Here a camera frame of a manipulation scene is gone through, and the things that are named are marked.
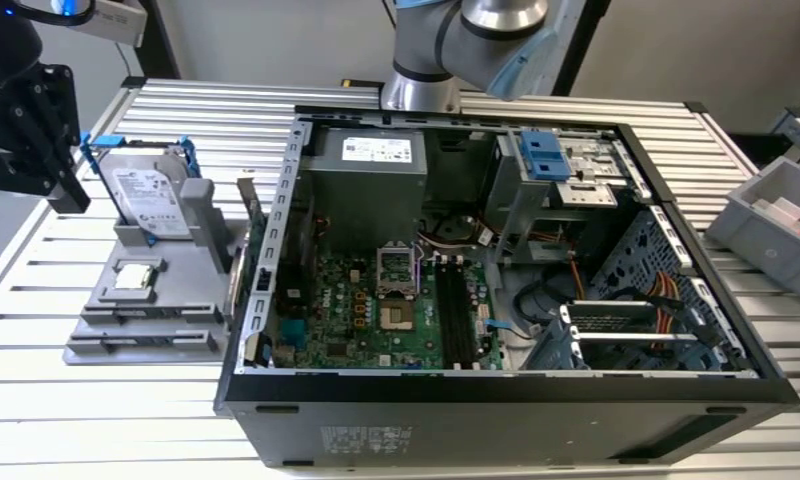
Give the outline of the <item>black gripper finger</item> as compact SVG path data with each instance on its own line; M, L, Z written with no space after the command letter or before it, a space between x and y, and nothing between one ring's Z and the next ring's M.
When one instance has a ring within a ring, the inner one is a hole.
M11 164L48 181L48 200L60 213L82 214L91 199L75 175L72 149L80 145L74 72L36 64L0 83L0 153Z
M48 196L48 181L36 174L24 173L11 164L12 154L0 153L0 191L36 197Z

